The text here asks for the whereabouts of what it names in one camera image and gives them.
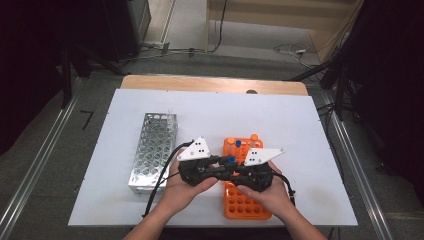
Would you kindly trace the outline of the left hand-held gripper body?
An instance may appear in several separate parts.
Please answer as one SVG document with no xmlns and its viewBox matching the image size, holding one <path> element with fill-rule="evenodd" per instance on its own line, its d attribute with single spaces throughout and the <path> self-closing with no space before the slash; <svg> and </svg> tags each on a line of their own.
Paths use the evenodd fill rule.
<svg viewBox="0 0 424 240">
<path fill-rule="evenodd" d="M 213 157 L 203 136 L 191 143 L 177 161 L 181 179 L 191 186 L 212 176 Z"/>
</svg>

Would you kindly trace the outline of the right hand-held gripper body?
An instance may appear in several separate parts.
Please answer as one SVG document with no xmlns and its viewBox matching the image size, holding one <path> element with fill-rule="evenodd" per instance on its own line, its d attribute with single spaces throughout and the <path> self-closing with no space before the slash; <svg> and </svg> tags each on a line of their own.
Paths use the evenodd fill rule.
<svg viewBox="0 0 424 240">
<path fill-rule="evenodd" d="M 244 176 L 246 178 L 244 186 L 263 192 L 271 186 L 273 179 L 273 171 L 268 162 L 283 153 L 282 148 L 251 148 L 241 163 L 250 169 L 249 173 L 235 176 Z"/>
</svg>

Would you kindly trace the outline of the dark cabinet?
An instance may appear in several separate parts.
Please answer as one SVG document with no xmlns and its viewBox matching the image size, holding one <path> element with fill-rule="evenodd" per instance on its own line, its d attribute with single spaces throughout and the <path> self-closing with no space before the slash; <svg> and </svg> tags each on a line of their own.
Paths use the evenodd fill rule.
<svg viewBox="0 0 424 240">
<path fill-rule="evenodd" d="M 139 54 L 151 22 L 148 0 L 102 0 L 110 50 L 108 58 L 120 61 Z"/>
</svg>

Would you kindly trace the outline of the black stand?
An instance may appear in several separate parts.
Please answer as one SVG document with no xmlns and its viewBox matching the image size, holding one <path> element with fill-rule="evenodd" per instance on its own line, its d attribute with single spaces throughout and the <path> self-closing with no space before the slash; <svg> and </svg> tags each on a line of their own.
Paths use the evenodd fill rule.
<svg viewBox="0 0 424 240">
<path fill-rule="evenodd" d="M 71 67 L 74 67 L 78 76 L 89 77 L 91 74 L 87 58 L 94 60 L 116 75 L 129 75 L 129 72 L 124 72 L 82 44 L 63 45 L 61 49 L 62 109 L 67 107 L 72 99 Z"/>
<path fill-rule="evenodd" d="M 330 107 L 334 110 L 339 121 L 343 121 L 342 111 L 351 111 L 352 108 L 343 104 L 344 93 L 347 86 L 346 68 L 342 60 L 329 60 L 318 66 L 314 66 L 304 73 L 291 78 L 291 81 L 300 82 L 314 74 L 324 71 L 324 76 L 319 81 L 323 90 L 330 89 L 336 85 L 335 101 Z"/>
</svg>

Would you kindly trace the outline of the dark curtain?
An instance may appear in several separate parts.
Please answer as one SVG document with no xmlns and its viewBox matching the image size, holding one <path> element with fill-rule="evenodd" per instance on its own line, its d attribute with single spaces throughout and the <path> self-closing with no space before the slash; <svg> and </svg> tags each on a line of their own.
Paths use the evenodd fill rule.
<svg viewBox="0 0 424 240">
<path fill-rule="evenodd" d="M 364 0 L 342 60 L 377 155 L 424 205 L 424 0 Z"/>
<path fill-rule="evenodd" d="M 97 0 L 0 0 L 0 155 L 65 86 L 67 57 L 90 74 L 78 49 Z"/>
</svg>

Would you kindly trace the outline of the wooden platform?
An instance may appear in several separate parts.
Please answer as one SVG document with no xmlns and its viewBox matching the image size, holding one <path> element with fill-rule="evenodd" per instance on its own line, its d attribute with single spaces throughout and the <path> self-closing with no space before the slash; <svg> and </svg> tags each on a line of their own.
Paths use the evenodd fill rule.
<svg viewBox="0 0 424 240">
<path fill-rule="evenodd" d="M 330 59 L 356 21 L 364 0 L 207 0 L 205 48 L 211 20 L 307 29 L 321 62 Z"/>
</svg>

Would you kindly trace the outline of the metal tube rack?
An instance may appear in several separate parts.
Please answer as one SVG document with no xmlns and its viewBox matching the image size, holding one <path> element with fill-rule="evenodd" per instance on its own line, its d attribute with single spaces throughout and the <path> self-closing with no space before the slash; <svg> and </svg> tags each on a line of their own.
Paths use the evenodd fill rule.
<svg viewBox="0 0 424 240">
<path fill-rule="evenodd" d="M 177 115 L 169 124 L 167 113 L 146 113 L 136 148 L 128 186 L 134 194 L 150 193 L 158 182 L 165 164 L 176 148 Z"/>
</svg>

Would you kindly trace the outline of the orange tube rack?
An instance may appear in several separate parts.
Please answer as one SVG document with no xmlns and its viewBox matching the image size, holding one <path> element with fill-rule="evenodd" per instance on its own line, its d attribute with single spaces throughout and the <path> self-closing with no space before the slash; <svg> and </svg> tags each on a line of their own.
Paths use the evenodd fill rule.
<svg viewBox="0 0 424 240">
<path fill-rule="evenodd" d="M 228 143 L 227 137 L 224 140 L 223 144 L 223 154 L 228 154 Z M 245 159 L 248 150 L 250 147 L 250 137 L 249 138 L 235 138 L 236 140 L 241 140 L 241 150 L 240 154 L 235 154 L 234 148 L 234 156 L 236 158 L 237 163 L 241 164 Z M 255 148 L 262 148 L 263 142 L 258 137 L 258 141 L 256 143 Z M 232 184 L 230 181 L 225 181 L 223 183 L 224 194 L 223 194 L 223 203 L 224 203 L 224 216 L 227 219 L 233 220 L 268 220 L 271 217 L 271 213 L 259 202 L 248 198 L 244 194 L 242 194 L 237 187 Z"/>
</svg>

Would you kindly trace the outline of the white table board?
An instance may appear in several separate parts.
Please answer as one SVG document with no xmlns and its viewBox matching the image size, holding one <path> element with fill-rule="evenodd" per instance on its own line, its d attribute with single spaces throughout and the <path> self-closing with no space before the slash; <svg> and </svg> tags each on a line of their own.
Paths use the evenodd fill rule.
<svg viewBox="0 0 424 240">
<path fill-rule="evenodd" d="M 311 97 L 131 89 L 113 96 L 70 225 L 133 226 L 141 220 L 148 197 L 130 190 L 130 172 L 145 114 L 167 112 L 177 116 L 178 143 L 204 137 L 214 154 L 227 137 L 258 134 L 265 147 L 282 149 L 273 162 L 312 224 L 356 225 Z"/>
</svg>

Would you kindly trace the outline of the person's right hand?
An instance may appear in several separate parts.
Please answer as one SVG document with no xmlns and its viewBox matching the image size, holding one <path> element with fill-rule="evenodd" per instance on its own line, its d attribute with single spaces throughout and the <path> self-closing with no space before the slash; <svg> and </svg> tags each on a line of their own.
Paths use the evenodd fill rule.
<svg viewBox="0 0 424 240">
<path fill-rule="evenodd" d="M 257 192 L 247 186 L 239 185 L 238 190 L 245 196 L 256 200 L 261 203 L 273 215 L 278 217 L 281 221 L 286 218 L 290 209 L 294 205 L 289 199 L 284 181 L 274 176 L 271 186 L 263 192 Z"/>
</svg>

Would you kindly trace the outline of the person's left hand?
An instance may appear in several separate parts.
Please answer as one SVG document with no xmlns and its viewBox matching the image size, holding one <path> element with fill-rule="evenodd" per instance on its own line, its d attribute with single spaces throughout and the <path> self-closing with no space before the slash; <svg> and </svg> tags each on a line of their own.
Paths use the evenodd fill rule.
<svg viewBox="0 0 424 240">
<path fill-rule="evenodd" d="M 196 186 L 191 186 L 181 179 L 179 161 L 174 160 L 169 172 L 169 179 L 156 208 L 171 216 L 185 209 L 199 194 L 209 190 L 218 180 L 214 177 L 207 178 Z"/>
</svg>

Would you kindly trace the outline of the metal floor rail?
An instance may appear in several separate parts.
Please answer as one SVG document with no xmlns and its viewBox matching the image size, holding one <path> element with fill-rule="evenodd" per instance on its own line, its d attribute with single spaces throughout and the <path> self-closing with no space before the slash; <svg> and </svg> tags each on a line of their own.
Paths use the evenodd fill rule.
<svg viewBox="0 0 424 240">
<path fill-rule="evenodd" d="M 330 119 L 335 128 L 341 147 L 343 148 L 347 163 L 352 171 L 353 178 L 355 179 L 367 215 L 373 225 L 378 240 L 394 240 L 384 213 L 348 134 L 345 122 L 340 121 L 337 116 L 331 116 Z"/>
<path fill-rule="evenodd" d="M 69 103 L 63 107 L 58 113 L 55 121 L 45 137 L 43 144 L 34 157 L 29 169 L 24 175 L 23 180 L 20 182 L 17 190 L 12 195 L 5 211 L 0 219 L 0 240 L 8 240 L 21 212 L 23 211 L 41 173 L 47 164 L 49 157 L 62 134 L 69 117 L 80 97 L 81 90 L 85 85 L 85 80 L 77 77 L 72 84 L 71 90 L 74 95 L 71 97 Z"/>
</svg>

